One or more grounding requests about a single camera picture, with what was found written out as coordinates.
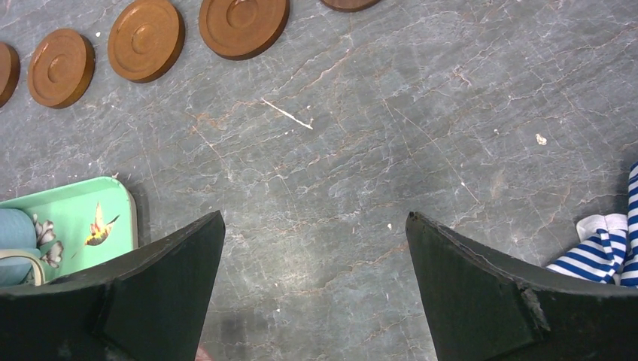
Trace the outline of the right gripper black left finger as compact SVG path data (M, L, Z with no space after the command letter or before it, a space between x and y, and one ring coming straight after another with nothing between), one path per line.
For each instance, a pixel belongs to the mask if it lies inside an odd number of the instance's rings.
M220 265L219 211L41 286L1 291L3 360L192 360Z

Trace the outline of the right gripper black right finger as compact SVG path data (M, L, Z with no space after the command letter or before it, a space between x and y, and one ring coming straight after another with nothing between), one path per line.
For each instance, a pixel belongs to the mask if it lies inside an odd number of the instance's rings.
M440 360L635 360L637 291L551 272L411 212L406 237Z

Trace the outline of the dark wooden coaster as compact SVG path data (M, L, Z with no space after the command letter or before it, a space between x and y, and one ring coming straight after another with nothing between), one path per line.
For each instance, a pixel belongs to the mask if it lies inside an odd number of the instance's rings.
M378 4L381 0L321 0L328 8L341 12L357 12Z

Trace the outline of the pink mug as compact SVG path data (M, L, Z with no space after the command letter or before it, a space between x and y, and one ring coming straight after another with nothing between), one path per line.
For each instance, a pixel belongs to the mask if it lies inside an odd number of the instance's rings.
M202 347L199 346L196 351L195 361L212 361L212 357L208 354L208 352Z

